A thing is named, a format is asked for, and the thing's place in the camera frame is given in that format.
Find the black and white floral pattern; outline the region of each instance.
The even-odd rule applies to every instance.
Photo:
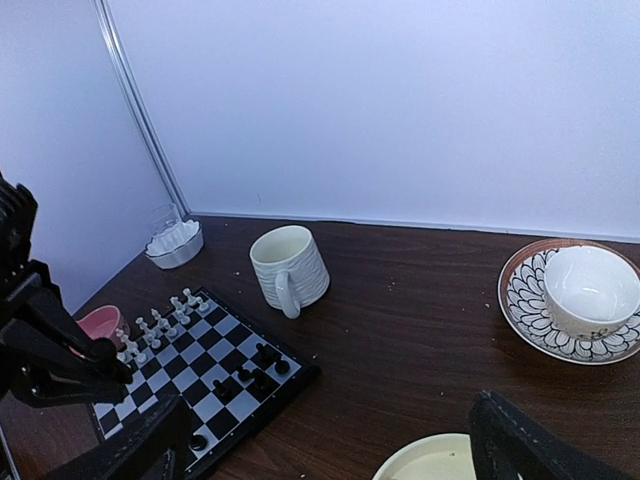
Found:
[[[507,308],[513,327],[533,345],[553,356],[577,363],[612,363],[640,349],[640,312],[608,337],[584,341],[553,325],[544,301],[544,269],[558,249],[538,252],[513,272],[507,286]]]

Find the mug handle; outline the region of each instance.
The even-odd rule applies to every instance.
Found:
[[[276,275],[276,295],[278,295],[282,311],[288,318],[300,316],[300,302],[293,299],[289,287],[289,272],[286,270],[281,270]]]

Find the black and white checkered board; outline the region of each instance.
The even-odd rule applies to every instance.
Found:
[[[133,384],[127,385],[129,395],[118,405],[98,403],[90,407],[99,435],[107,439],[156,403],[158,397],[181,394],[191,407],[193,434],[208,440],[204,450],[189,450],[189,479],[209,473],[224,454],[263,428],[320,372],[205,289],[194,295],[209,303],[207,313],[187,307],[191,323],[184,327],[170,310],[165,317],[178,335],[170,342],[163,336],[162,347],[155,352],[138,339],[140,351],[148,358],[143,365],[128,363],[134,371]],[[290,370],[280,375],[273,362],[263,362],[256,348],[259,343],[269,352],[280,352]],[[259,390],[253,380],[240,381],[236,373],[239,365],[264,371],[269,379],[267,389]],[[214,380],[229,387],[230,395],[219,398]]]

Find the white wall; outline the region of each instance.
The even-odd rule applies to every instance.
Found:
[[[143,249],[168,196],[90,1],[0,3],[0,170],[40,204],[33,255],[69,310]]]
[[[191,208],[640,239],[636,0],[111,0]]]

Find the chessboard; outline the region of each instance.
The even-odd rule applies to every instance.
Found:
[[[191,408],[193,432],[187,479],[210,474],[225,454],[265,427],[320,373],[212,293],[200,289],[194,295],[206,305],[184,305],[188,325],[180,323],[184,317],[175,308],[166,312],[163,318],[177,334],[159,335],[160,348],[151,349],[143,338],[135,341],[146,358],[140,363],[127,358],[133,383],[124,401],[89,407],[99,437],[106,440],[163,395],[182,395]]]

